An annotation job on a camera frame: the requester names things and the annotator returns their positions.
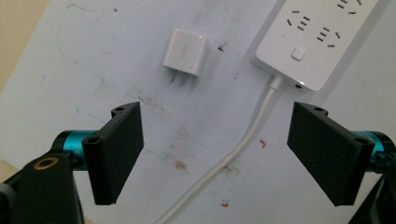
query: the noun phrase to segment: power strip socket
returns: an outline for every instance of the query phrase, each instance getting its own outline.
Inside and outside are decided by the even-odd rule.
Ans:
[[[252,59],[302,91],[318,91],[377,0],[286,0]]]

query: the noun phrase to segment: screw hole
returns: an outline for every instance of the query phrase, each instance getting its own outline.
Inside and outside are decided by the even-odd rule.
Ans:
[[[56,163],[58,163],[58,161],[59,161],[58,158],[49,157],[49,158],[46,158],[46,159],[36,162],[33,167],[35,168],[35,170],[46,170],[46,169],[54,166]]]
[[[369,144],[369,140],[364,139],[364,138],[355,138],[355,141],[361,144]]]

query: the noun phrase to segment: power strip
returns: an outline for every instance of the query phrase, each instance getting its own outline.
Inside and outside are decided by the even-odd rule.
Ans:
[[[252,61],[302,91],[318,91],[377,0],[286,0]]]

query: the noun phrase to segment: red stain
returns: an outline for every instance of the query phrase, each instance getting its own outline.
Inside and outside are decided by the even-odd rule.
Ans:
[[[228,200],[223,200],[221,206],[228,207]]]
[[[262,148],[265,148],[267,146],[267,142],[262,139],[260,139],[260,143],[262,144]]]

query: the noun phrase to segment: power strip switch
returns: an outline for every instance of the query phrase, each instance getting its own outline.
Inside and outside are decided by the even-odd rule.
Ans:
[[[302,91],[318,91],[377,0],[286,0],[252,59]]]

